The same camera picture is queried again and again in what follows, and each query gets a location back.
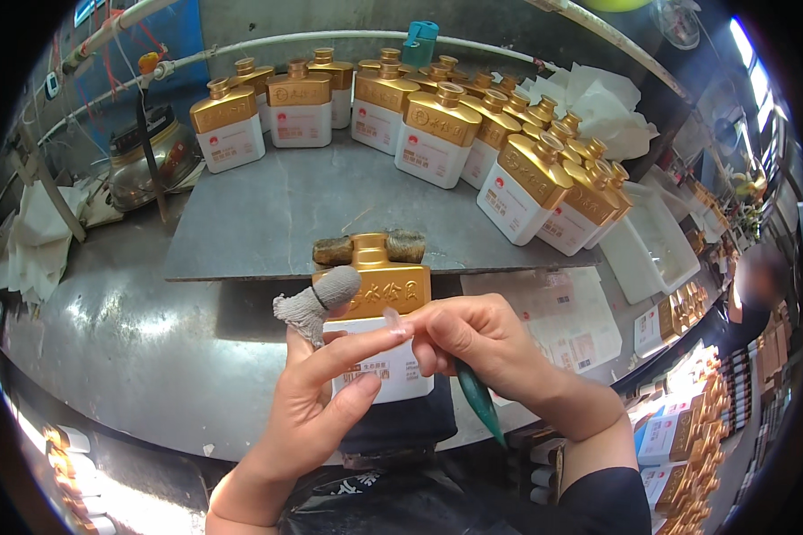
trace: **stainless steel table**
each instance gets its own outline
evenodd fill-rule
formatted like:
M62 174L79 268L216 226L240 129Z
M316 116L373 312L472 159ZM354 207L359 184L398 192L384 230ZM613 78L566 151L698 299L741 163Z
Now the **stainless steel table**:
M188 196L170 197L173 213ZM270 299L306 281L167 283L170 242L154 206L91 230L85 244L72 245L50 301L36 313L9 314L0 346L30 379L91 419L153 444L236 461L265 427L285 359ZM598 269L621 355L585 375L610 384L637 366L633 320L656 301L628 306L609 264ZM433 292L460 294L458 276L435 276ZM452 394L458 434L439 448L489 437L454 380ZM536 420L517 403L497 412L503 431Z
M540 240L516 247L476 206L466 182L444 190L396 169L393 158L334 130L321 149L275 149L193 189L163 265L168 281L308 278L312 242L382 229L426 235L434 274L506 272L600 263Z

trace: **white plastic box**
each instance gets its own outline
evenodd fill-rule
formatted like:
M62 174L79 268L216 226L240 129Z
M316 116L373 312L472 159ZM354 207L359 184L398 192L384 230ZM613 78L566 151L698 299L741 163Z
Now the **white plastic box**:
M649 187L624 183L633 208L600 241L628 303L668 295L699 271L699 260L664 201Z

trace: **gold bottle top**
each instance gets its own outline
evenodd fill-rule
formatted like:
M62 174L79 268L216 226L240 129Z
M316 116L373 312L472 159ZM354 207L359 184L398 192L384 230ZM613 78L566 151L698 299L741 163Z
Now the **gold bottle top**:
M348 312L335 319L381 317L387 306L395 308L399 314L409 314L431 300L430 268L419 263L390 262L387 237L383 232L351 236L351 266L360 272L362 283ZM326 272L312 275L312 282Z
M545 131L533 123L523 123L523 126L521 126L521 132L530 140L538 142L538 138L540 138L541 134L543 134Z
M258 96L268 91L268 86L265 82L273 75L273 65L256 67L253 65L253 58L239 59L236 61L236 75L229 77L229 87L252 86Z
M226 78L205 84L209 97L190 107L190 122L197 134L246 121L258 113L256 90L252 86L229 87Z
M498 83L494 89L502 92L506 97L511 98L511 94L517 87L518 82L520 82L520 80L518 80L516 76L512 76L511 74L503 74L503 79L500 80L500 83Z
M438 56L438 60L442 65L445 65L450 68L449 77L450 80L467 80L467 73L464 71L458 70L456 67L458 65L458 58L452 58L451 56L440 55Z
M556 139L565 144L565 148L560 152L562 162L572 162L576 165L583 165L583 158L571 147L567 146L568 140L572 139L571 130L558 119L551 121L551 127L547 128L548 134L553 134Z
M610 175L610 180L607 181L607 188L618 197L619 202L619 209L613 214L613 221L621 221L624 219L625 216L628 215L628 212L631 208L633 208L633 201L630 198L630 195L624 193L624 190L621 188L624 184L625 179L628 177L628 171L625 170L624 167L621 166L618 162L613 162L610 166L610 170L612 174Z
M503 105L509 99L496 89L485 89L484 99L461 95L460 102L482 115L482 126L476 138L502 151L510 134L521 132L521 123L503 113Z
M591 169L595 165L595 160L600 159L607 150L607 145L598 138L591 138L588 144L568 139L565 145L583 158L583 167L586 169Z
M573 185L571 177L557 162L562 148L563 144L549 134L541 134L535 143L524 135L512 134L497 156L497 163L539 206L553 210Z
M331 80L325 72L310 72L306 59L292 59L286 74L271 76L268 85L268 106L302 106L331 101Z
M333 61L333 49L330 47L313 50L315 58L306 67L317 73L327 73L333 77L331 89L349 89L353 80L353 63Z
M541 100L535 106L530 106L528 111L546 127L553 121L553 111L556 107L556 100L547 95L541 95Z
M379 70L358 71L354 98L403 114L409 103L407 97L419 91L419 84L401 78L401 65L395 60L382 60Z
M397 62L401 61L402 51L397 48L382 48L381 57L379 59L361 59L357 63L357 70L379 70L381 68L381 61ZM399 67L399 72L402 76L407 73L415 73L416 68L413 65L402 63Z
M576 113L572 111L565 112L565 117L562 118L562 122L565 123L574 135L571 137L577 137L577 132L579 128L579 124L583 122L583 119Z
M565 203L599 227L609 221L619 208L618 198L607 189L610 168L601 163L586 170L567 160L563 167L574 179L574 187L571 187Z
M482 124L482 116L467 106L459 105L462 94L461 86L447 81L439 82L437 94L411 93L405 124L458 146L472 145Z
M437 94L438 84L442 81L449 81L450 70L441 63L432 63L428 67L428 74L408 73L405 74L407 80L415 81L422 88L422 91Z
M484 97L485 89L491 89L493 81L493 74L480 70L476 72L476 76L472 80L458 80L456 84L467 90L469 95L481 99Z
M541 123L541 119L529 112L526 108L528 105L529 98L526 95L518 91L512 91L509 93L509 103L503 107L503 111L513 116L520 123L533 123L539 128L545 126L544 123Z

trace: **worker's arm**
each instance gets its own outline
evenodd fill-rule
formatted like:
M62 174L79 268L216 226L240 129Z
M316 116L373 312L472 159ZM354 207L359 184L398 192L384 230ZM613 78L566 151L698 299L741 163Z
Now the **worker's arm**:
M325 403L323 386L364 358L395 348L414 334L407 323L345 336L327 333L315 351L289 328L286 368L277 381L265 433L211 494L205 532L265 535L277 521L297 478L323 465L372 405L381 380L354 379Z
M633 433L616 392L560 370L541 354L498 294L433 301L407 316L423 375L454 373L452 355L494 391L520 401L567 437L563 489L603 468L637 469Z
M741 296L737 293L737 289L735 288L735 281L732 281L729 284L730 288L728 289L728 321L733 324L742 324L743 323L743 303L741 302Z

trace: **white bottle body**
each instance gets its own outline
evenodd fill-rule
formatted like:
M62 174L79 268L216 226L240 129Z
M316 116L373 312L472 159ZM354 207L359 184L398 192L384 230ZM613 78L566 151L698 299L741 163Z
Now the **white bottle body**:
M380 329L386 327L386 324L383 317L338 320L325 323L324 331L346 330L355 334ZM424 378L419 374L419 364L414 357L410 340L396 348L366 358L354 368L331 381L333 397L346 384L363 373L374 373L381 378L381 390L377 393L373 405L422 397L434 390L434 376Z
M633 352L639 358L646 358L666 345L660 335L660 314L654 305L651 310L633 321Z
M460 172L461 179L476 189L482 189L484 177L488 176L499 154L500 151L476 138L472 141L470 155Z
M270 106L270 138L277 148L331 144L332 102Z
M515 245L526 245L553 210L545 210L500 164L484 179L476 204Z
M396 144L396 168L443 189L458 184L470 147L441 140L402 123Z
M607 233L609 233L610 230L612 230L613 227L616 226L617 222L618 221L613 221L612 219L610 219L610 221L604 223L604 226L599 227L598 232L596 232L595 234L592 235L591 238L589 238L589 241L586 242L586 245L584 245L583 248L591 249L592 247L598 245L598 242L604 239L604 236L606 236Z
M205 156L205 164L212 173L255 162L265 155L265 140L262 139L262 123L258 114L204 134L196 134L196 137Z
M335 129L347 128L351 124L351 97L353 85L348 89L334 89L331 92L331 123Z
M256 95L258 107L258 120L262 123L262 133L270 132L270 106L268 106L268 93L260 92Z
M354 99L351 110L351 139L395 156L399 131L402 129L401 115L373 103Z
M573 256L600 227L563 201L536 236L565 256Z

